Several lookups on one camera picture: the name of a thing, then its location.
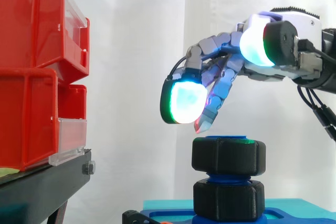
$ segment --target yellow object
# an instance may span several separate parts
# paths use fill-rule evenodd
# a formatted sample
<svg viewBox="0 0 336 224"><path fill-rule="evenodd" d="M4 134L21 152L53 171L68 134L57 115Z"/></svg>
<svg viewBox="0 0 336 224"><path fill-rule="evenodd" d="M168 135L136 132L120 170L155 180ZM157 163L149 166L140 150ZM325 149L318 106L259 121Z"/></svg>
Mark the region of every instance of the yellow object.
<svg viewBox="0 0 336 224"><path fill-rule="evenodd" d="M8 174L18 173L20 170L13 168L0 168L0 178Z"/></svg>

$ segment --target white backdrop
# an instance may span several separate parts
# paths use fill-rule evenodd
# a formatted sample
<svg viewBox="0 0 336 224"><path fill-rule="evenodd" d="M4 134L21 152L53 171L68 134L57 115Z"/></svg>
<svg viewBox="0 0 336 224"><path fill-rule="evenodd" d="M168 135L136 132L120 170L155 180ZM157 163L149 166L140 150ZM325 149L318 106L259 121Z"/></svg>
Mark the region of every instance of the white backdrop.
<svg viewBox="0 0 336 224"><path fill-rule="evenodd" d="M97 163L68 203L65 224L121 223L145 199L192 198L193 126L166 125L164 78L187 47L231 31L250 14L295 5L333 25L333 0L75 0L91 20L88 140ZM331 95L322 96L336 109ZM266 197L299 197L336 210L335 144L290 80L239 77L207 134L246 134L267 145Z"/></svg>

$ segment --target red storage bin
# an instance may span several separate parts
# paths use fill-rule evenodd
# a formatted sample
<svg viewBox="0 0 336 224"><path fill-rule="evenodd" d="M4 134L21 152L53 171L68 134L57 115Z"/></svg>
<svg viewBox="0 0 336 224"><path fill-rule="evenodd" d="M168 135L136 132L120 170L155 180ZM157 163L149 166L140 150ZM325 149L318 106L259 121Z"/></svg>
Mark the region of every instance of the red storage bin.
<svg viewBox="0 0 336 224"><path fill-rule="evenodd" d="M0 113L0 167L57 165L83 154L86 88L59 86L52 69L0 69Z"/></svg>
<svg viewBox="0 0 336 224"><path fill-rule="evenodd" d="M67 84L86 77L89 27L73 0L0 0L0 67L52 68Z"/></svg>

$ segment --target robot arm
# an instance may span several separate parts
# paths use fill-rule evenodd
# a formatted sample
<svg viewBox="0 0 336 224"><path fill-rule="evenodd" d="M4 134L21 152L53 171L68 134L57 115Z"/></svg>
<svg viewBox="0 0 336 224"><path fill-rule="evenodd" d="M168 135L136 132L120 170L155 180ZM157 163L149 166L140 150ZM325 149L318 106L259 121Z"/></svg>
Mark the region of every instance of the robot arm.
<svg viewBox="0 0 336 224"><path fill-rule="evenodd" d="M211 36L189 48L163 85L162 118L167 123L194 122L197 133L208 130L237 75L259 81L288 77L307 88L309 98L312 89L336 93L335 46L333 30L322 31L319 17L304 10L253 14L231 34ZM184 59L184 67L177 68ZM205 87L212 83L206 96ZM313 107L312 99L308 103L314 112L323 107ZM329 120L325 113L316 115L324 127L335 121L333 114Z"/></svg>

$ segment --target black bracket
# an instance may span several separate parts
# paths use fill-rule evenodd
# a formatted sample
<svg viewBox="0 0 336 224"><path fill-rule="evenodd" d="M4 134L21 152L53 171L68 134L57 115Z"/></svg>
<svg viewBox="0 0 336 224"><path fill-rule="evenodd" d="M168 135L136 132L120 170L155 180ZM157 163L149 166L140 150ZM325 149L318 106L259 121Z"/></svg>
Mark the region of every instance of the black bracket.
<svg viewBox="0 0 336 224"><path fill-rule="evenodd" d="M122 214L122 224L144 224L145 221L148 224L160 224L135 210L128 210Z"/></svg>

